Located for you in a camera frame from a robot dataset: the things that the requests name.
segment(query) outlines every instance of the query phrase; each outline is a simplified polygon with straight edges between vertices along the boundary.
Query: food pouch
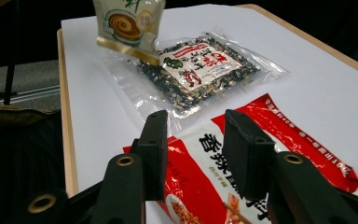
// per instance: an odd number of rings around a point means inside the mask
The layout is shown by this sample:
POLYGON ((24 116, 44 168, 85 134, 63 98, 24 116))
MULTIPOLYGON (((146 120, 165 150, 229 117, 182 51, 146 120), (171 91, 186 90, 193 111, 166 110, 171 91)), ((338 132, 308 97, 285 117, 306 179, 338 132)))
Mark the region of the food pouch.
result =
MULTIPOLYGON (((337 188, 353 192, 358 187, 354 170, 290 121, 269 94, 236 110, 271 136, 276 151, 306 156, 337 188)), ((222 153, 224 113, 168 139, 165 203, 158 204, 174 223, 270 223, 267 199, 250 201, 237 192, 222 153)))
POLYGON ((164 0, 93 0, 98 22, 97 44, 157 65, 154 41, 164 0))

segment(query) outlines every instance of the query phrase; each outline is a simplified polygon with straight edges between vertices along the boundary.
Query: gray floor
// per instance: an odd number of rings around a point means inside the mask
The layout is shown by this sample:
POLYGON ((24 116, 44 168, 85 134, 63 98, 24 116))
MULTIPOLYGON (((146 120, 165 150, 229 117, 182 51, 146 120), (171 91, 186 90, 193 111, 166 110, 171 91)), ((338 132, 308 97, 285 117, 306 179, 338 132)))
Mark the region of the gray floor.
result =
MULTIPOLYGON (((6 67, 0 67, 0 92, 5 89, 6 67)), ((58 61, 16 65, 11 105, 34 109, 60 109, 58 61)))

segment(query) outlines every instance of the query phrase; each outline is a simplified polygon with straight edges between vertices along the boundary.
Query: clear plastic bag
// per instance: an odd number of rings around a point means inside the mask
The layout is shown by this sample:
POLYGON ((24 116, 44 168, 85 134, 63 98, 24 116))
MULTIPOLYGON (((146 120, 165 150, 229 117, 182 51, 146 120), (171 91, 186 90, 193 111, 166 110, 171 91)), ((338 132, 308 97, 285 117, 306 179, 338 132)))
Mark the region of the clear plastic bag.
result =
POLYGON ((289 73, 221 31, 160 41, 156 50, 159 66, 114 51, 104 61, 143 120, 155 111, 168 111, 171 133, 185 128, 181 120, 218 104, 247 84, 262 84, 289 73))

